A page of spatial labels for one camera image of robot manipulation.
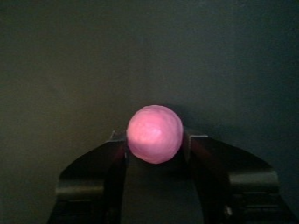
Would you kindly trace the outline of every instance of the pink egg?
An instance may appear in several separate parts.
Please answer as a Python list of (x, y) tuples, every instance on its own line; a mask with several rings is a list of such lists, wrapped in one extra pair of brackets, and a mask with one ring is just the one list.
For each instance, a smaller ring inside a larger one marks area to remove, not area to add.
[(151, 105), (136, 111), (130, 120), (127, 145), (136, 157), (152, 164), (170, 160), (183, 142), (183, 122), (164, 106)]

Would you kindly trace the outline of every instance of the black backdrop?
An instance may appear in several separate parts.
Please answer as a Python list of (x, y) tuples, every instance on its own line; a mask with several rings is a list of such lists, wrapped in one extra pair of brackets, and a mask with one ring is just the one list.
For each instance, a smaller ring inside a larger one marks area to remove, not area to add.
[(144, 105), (254, 152), (299, 214), (298, 1), (3, 1), (0, 223), (44, 223), (59, 174)]

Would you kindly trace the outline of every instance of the dark green wall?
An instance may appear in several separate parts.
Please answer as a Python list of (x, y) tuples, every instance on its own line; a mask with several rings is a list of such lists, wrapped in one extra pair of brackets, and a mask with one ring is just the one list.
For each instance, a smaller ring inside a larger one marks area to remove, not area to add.
[(299, 214), (298, 1), (0, 3), (0, 223), (44, 223), (59, 174), (148, 104), (261, 156)]

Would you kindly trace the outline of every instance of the pink object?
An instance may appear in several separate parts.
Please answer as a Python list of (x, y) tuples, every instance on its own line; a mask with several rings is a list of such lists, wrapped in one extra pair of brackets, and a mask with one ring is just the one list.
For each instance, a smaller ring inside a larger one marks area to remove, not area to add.
[(170, 160), (183, 142), (183, 123), (164, 106), (136, 111), (127, 126), (127, 145), (136, 157), (152, 164)]

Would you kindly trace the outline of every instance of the egg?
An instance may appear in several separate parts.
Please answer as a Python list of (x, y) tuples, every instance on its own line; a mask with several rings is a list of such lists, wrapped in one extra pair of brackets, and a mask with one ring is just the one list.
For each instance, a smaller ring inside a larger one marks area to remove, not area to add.
[(182, 147), (182, 119), (166, 106), (146, 106), (132, 116), (126, 136), (132, 154), (151, 164), (160, 164)]

